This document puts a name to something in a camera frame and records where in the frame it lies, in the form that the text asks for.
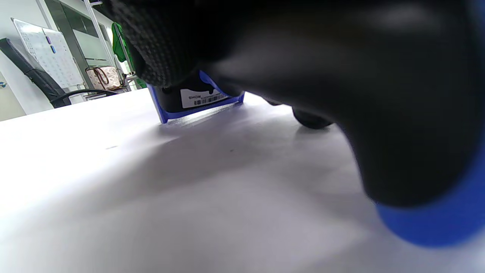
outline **barcode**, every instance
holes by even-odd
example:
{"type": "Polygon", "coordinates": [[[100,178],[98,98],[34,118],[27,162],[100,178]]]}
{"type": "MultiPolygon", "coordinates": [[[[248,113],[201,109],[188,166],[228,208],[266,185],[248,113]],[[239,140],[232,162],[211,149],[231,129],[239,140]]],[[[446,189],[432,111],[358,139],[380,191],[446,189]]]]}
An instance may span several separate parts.
{"type": "Polygon", "coordinates": [[[215,95],[213,97],[209,97],[209,98],[205,98],[205,99],[201,99],[201,100],[194,101],[194,106],[202,105],[202,104],[208,104],[208,103],[211,103],[211,102],[215,102],[215,101],[221,100],[221,99],[223,99],[225,97],[226,96],[223,95],[223,94],[217,94],[217,95],[215,95]]]}

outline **black office chair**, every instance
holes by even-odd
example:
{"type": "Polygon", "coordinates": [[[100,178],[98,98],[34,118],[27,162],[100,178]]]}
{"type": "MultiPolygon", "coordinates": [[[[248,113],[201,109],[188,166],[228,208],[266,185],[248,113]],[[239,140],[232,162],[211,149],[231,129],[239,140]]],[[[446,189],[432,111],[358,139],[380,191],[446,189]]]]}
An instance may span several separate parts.
{"type": "Polygon", "coordinates": [[[70,96],[95,92],[106,94],[106,96],[118,93],[102,89],[83,89],[72,92],[64,92],[57,82],[45,72],[40,64],[28,54],[22,44],[12,42],[9,38],[0,39],[0,50],[22,71],[29,79],[37,85],[49,99],[54,108],[71,105],[70,96]]]}

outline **barcode label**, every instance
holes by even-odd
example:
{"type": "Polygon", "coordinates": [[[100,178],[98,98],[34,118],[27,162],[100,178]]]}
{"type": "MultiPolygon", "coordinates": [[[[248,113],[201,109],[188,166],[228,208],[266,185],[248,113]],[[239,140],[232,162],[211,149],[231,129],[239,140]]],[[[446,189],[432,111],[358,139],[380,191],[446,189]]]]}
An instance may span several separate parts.
{"type": "Polygon", "coordinates": [[[219,95],[215,95],[213,97],[197,100],[197,101],[194,101],[194,106],[199,106],[199,105],[204,105],[204,104],[208,104],[208,103],[211,103],[211,102],[220,101],[225,97],[226,96],[224,96],[223,94],[219,94],[219,95]]]}
{"type": "Polygon", "coordinates": [[[180,90],[180,97],[182,98],[182,108],[198,107],[227,98],[226,95],[219,93],[216,89],[212,91],[212,94],[209,91],[197,92],[182,89],[180,90]]]}

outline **handbag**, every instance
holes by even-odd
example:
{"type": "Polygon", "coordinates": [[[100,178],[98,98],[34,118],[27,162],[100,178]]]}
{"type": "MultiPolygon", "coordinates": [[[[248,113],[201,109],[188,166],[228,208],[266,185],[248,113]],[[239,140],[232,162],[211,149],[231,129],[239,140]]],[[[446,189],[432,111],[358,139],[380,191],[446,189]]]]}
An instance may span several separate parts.
{"type": "Polygon", "coordinates": [[[85,71],[95,89],[117,90],[124,87],[116,67],[90,67],[85,71]]]}

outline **whiteboard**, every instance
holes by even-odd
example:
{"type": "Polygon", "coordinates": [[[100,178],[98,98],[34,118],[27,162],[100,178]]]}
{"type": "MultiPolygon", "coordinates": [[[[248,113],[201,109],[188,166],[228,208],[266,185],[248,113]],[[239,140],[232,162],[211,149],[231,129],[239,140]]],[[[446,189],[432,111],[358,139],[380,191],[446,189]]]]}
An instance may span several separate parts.
{"type": "Polygon", "coordinates": [[[42,28],[15,18],[12,22],[27,52],[61,88],[84,84],[62,32],[42,28]]]}

